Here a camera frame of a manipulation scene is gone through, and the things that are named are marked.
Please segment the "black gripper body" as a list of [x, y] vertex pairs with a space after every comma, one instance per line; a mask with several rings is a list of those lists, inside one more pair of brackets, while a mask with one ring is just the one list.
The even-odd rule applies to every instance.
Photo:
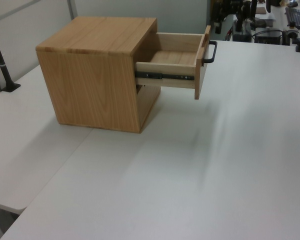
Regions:
[[236, 10], [237, 19], [247, 19], [249, 18], [249, 1], [239, 1]]

